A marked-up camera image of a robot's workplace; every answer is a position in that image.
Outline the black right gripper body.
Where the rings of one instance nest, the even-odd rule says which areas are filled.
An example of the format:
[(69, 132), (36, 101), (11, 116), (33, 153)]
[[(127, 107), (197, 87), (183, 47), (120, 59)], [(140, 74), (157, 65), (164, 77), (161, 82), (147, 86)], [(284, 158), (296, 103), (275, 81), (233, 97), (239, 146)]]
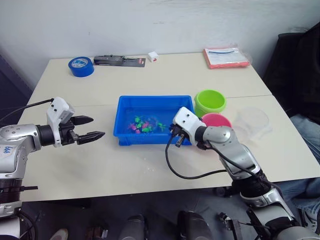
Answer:
[(171, 134), (172, 138), (175, 138), (175, 137), (179, 137), (179, 138), (183, 138), (183, 139), (187, 138), (187, 133), (178, 124), (172, 123), (169, 127), (169, 130), (170, 130), (170, 134)]

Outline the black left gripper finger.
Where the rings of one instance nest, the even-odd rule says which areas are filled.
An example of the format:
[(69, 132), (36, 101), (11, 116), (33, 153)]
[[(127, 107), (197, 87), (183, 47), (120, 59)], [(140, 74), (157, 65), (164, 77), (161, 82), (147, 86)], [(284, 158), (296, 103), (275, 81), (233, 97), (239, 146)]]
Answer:
[(102, 138), (106, 133), (102, 131), (93, 131), (93, 132), (88, 132), (84, 135), (78, 135), (76, 139), (76, 143), (78, 145), (83, 145), (87, 144), (90, 142), (94, 142), (100, 138)]
[(88, 124), (93, 122), (94, 119), (89, 117), (89, 116), (85, 116), (85, 115), (79, 115), (79, 116), (73, 116), (72, 117), (72, 124), (75, 126), (79, 126), (79, 125), (84, 125), (84, 124)]

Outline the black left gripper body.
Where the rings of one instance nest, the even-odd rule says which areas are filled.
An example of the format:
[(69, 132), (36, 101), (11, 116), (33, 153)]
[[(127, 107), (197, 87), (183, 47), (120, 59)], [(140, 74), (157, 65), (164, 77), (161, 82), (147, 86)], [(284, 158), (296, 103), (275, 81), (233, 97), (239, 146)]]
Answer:
[(77, 124), (77, 117), (71, 117), (66, 123), (59, 124), (60, 143), (62, 146), (73, 144), (78, 140), (78, 135), (74, 132)]

